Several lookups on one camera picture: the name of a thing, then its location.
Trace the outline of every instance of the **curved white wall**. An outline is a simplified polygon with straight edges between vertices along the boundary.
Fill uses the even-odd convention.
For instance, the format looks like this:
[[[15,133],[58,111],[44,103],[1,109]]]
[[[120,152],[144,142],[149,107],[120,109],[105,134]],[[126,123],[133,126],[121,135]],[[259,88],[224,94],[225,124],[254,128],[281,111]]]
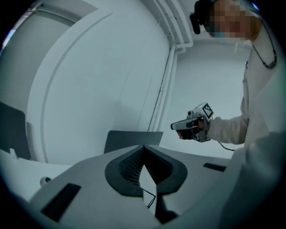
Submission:
[[[60,37],[33,82],[27,121],[39,161],[74,164],[102,154],[109,130],[150,124],[169,54],[164,32],[140,1],[87,2],[98,10]]]
[[[68,28],[66,24],[37,14],[23,22],[0,56],[1,102],[26,114],[37,70],[46,53]]]

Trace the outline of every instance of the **dark gray panel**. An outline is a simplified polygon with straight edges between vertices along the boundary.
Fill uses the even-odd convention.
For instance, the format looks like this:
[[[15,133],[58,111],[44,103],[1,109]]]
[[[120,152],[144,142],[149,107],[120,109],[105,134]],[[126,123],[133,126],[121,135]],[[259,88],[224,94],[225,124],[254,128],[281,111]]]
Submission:
[[[24,112],[0,102],[0,149],[10,152],[11,148],[18,157],[31,159]]]
[[[80,189],[78,185],[67,184],[41,212],[58,222]]]
[[[109,131],[104,153],[134,145],[159,145],[163,132]]]

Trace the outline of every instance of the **white wall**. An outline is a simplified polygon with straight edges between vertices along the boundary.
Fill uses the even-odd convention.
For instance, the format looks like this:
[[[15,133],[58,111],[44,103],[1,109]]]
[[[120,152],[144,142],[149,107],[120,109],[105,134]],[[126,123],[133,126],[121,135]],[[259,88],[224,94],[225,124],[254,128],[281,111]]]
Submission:
[[[230,119],[240,115],[243,96],[242,80],[250,50],[234,55],[233,45],[197,42],[186,53],[178,56],[177,73],[161,141],[168,148],[206,156],[230,158],[232,152],[218,142],[199,143],[180,140],[170,124],[183,120],[187,112],[201,102],[208,102],[214,117]],[[236,149],[243,145],[224,144]]]
[[[168,59],[168,39],[141,1],[88,2],[98,10],[49,50],[29,97],[35,151],[48,163],[102,154],[110,130],[146,131]]]
[[[39,15],[23,22],[0,56],[1,102],[26,114],[36,72],[46,53],[68,28]]]

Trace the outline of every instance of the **black cable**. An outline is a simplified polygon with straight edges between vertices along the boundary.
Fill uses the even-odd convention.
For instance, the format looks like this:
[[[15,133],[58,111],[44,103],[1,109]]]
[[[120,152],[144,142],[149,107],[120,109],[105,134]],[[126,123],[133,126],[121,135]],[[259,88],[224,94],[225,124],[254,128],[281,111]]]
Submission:
[[[224,148],[227,149],[227,150],[230,150],[230,151],[234,151],[234,149],[230,149],[230,148],[226,148],[226,147],[224,147]]]
[[[151,205],[154,203],[156,196],[150,192],[148,192],[147,190],[143,189],[145,192],[149,193],[150,195],[153,196],[153,199],[150,201],[150,203],[147,205],[147,208],[150,208]]]
[[[260,55],[259,55],[259,53],[257,52],[257,50],[256,50],[256,48],[254,47],[254,45],[252,45],[252,46],[253,46],[255,52],[257,53],[257,55],[259,56],[260,60],[262,61],[263,65],[264,65],[265,67],[269,68],[269,69],[272,69],[272,68],[274,68],[274,67],[276,66],[277,55],[276,55],[276,51],[275,51],[275,49],[274,49],[274,45],[273,45],[273,43],[272,43],[272,39],[271,39],[271,37],[270,37],[270,34],[269,34],[269,32],[268,32],[268,30],[267,30],[267,28],[266,28],[266,26],[264,25],[263,22],[262,22],[262,24],[263,24],[263,26],[265,27],[265,30],[266,30],[267,33],[268,33],[268,36],[269,36],[269,39],[270,39],[270,42],[271,42],[271,45],[272,45],[272,48],[273,48],[274,61],[273,61],[270,65],[267,65],[267,64],[263,61],[263,59],[260,57]]]

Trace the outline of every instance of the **hand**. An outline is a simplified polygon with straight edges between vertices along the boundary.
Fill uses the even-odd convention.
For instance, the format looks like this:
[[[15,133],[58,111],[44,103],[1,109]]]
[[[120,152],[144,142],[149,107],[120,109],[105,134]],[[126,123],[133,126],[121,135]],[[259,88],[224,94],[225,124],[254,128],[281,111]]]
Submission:
[[[203,120],[198,120],[198,123],[193,122],[193,126],[198,126],[199,130],[203,130],[205,128],[205,124]],[[177,131],[177,133],[180,139],[188,139],[188,140],[191,140],[192,139],[191,135],[194,134],[190,130],[181,130],[181,131]]]

